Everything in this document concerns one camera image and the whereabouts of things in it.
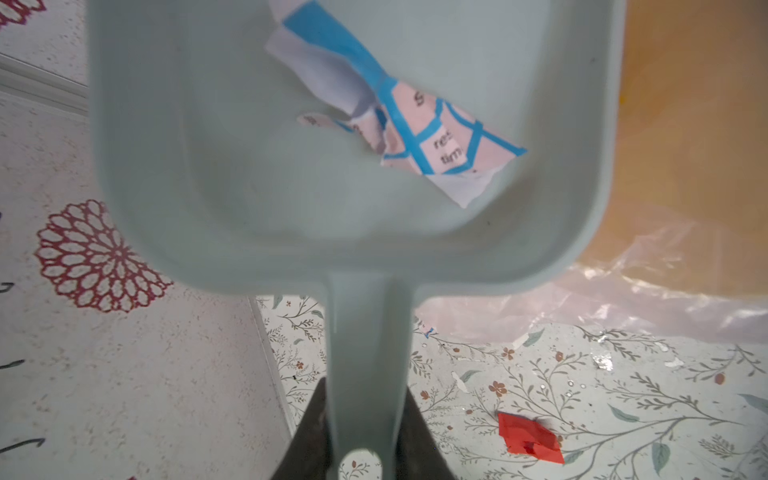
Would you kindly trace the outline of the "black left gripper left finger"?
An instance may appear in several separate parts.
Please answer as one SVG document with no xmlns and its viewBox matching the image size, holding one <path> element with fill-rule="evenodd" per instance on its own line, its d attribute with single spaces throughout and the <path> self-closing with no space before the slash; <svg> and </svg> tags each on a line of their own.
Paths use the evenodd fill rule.
<svg viewBox="0 0 768 480">
<path fill-rule="evenodd" d="M 321 378 L 271 480 L 326 478 L 332 463 L 326 404 L 326 379 Z"/>
</svg>

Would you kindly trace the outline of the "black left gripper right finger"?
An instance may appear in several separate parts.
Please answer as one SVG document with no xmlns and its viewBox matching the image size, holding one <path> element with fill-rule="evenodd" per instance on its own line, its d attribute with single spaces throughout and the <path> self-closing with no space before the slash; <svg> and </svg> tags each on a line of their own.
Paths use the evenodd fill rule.
<svg viewBox="0 0 768 480">
<path fill-rule="evenodd" d="M 409 389 L 406 390 L 395 459 L 397 480 L 455 479 Z"/>
</svg>

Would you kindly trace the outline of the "blue paper scrap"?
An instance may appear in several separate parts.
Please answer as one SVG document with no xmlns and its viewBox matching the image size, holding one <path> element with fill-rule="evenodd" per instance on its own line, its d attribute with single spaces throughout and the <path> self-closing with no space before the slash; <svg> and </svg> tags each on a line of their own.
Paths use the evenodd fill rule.
<svg viewBox="0 0 768 480">
<path fill-rule="evenodd" d="M 526 154 L 451 102 L 390 76 L 366 47 L 316 1 L 272 1 L 277 23 L 265 49 L 341 120 L 305 113 L 303 125 L 362 137 L 384 167 L 425 177 L 459 207 Z"/>
</svg>

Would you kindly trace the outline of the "grey-green plastic dustpan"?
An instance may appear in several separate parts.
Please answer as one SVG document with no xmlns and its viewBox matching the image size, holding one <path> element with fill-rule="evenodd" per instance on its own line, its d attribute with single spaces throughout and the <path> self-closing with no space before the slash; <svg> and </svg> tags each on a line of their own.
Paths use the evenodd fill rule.
<svg viewBox="0 0 768 480">
<path fill-rule="evenodd" d="M 527 154 L 467 208 L 358 136 L 265 51 L 264 1 L 91 1 L 93 158 L 128 243 L 174 280 L 325 309 L 336 478 L 366 449 L 396 475 L 413 309 L 569 267 L 606 208 L 623 1 L 328 1 L 395 80 Z"/>
</svg>

